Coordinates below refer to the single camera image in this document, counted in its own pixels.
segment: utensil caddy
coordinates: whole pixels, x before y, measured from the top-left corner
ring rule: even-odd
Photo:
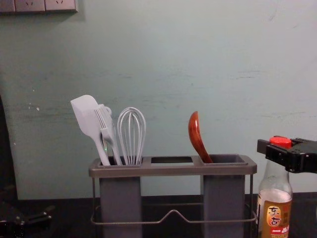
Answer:
[[[103,227],[103,238],[142,238],[142,225],[159,225],[176,213],[187,223],[201,223],[204,238],[243,238],[244,223],[249,223],[252,237],[252,224],[257,218],[253,211],[253,174],[257,172],[257,164],[244,155],[211,156],[212,164],[203,163],[199,156],[143,157],[139,166],[102,166],[100,159],[94,160],[89,168],[94,199],[92,223]],[[202,220],[188,220],[172,209],[156,221],[142,221],[141,177],[189,175],[201,176]],[[250,175],[247,218],[245,175]],[[100,183],[102,222],[96,222],[95,179]]]

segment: electrical socket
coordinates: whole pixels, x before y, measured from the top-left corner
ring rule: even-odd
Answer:
[[[0,0],[0,12],[15,12],[14,0]]]
[[[75,0],[45,0],[46,11],[77,11]]]
[[[45,11],[44,0],[15,0],[17,12]]]

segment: sauce bottle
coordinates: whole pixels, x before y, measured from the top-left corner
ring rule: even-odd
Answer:
[[[287,149],[292,147],[290,139],[280,136],[272,137],[270,143]],[[269,160],[259,187],[258,238],[288,238],[292,195],[289,173]]]

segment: wooden spoon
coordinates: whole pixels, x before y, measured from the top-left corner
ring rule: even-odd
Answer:
[[[193,144],[193,147],[195,148],[203,162],[213,163],[212,159],[210,158],[209,154],[207,153],[204,147],[202,137],[200,136],[198,111],[195,111],[189,118],[188,133],[189,139]]]

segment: yellow label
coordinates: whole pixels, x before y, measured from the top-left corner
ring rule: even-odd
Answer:
[[[288,238],[291,204],[264,202],[262,238]]]

